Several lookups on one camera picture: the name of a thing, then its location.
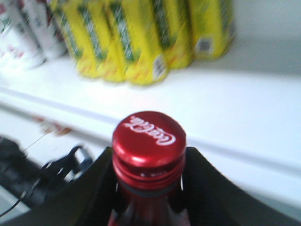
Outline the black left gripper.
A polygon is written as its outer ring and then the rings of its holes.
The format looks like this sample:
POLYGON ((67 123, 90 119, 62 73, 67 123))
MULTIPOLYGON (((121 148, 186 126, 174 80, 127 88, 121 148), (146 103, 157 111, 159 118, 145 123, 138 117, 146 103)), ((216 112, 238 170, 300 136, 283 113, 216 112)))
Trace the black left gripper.
POLYGON ((77 145, 62 158, 40 166, 30 160, 15 141, 0 139, 0 184, 30 208, 67 188, 92 163, 88 151, 77 145))

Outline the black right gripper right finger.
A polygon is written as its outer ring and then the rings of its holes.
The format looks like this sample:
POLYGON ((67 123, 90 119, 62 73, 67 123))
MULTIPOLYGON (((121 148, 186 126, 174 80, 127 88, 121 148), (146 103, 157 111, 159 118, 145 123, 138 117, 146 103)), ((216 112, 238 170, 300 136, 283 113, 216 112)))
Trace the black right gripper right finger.
POLYGON ((183 195, 192 226, 299 226, 300 221, 253 198, 195 147, 185 149, 183 195))

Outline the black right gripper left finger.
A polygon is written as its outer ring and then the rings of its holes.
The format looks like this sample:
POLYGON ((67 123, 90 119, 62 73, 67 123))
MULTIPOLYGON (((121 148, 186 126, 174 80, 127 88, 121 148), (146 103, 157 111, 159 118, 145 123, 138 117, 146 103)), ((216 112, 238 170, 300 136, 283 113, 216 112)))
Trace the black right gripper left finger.
POLYGON ((113 149, 105 148, 92 166, 76 181, 42 205, 6 226, 106 226, 111 216, 116 176, 113 149))

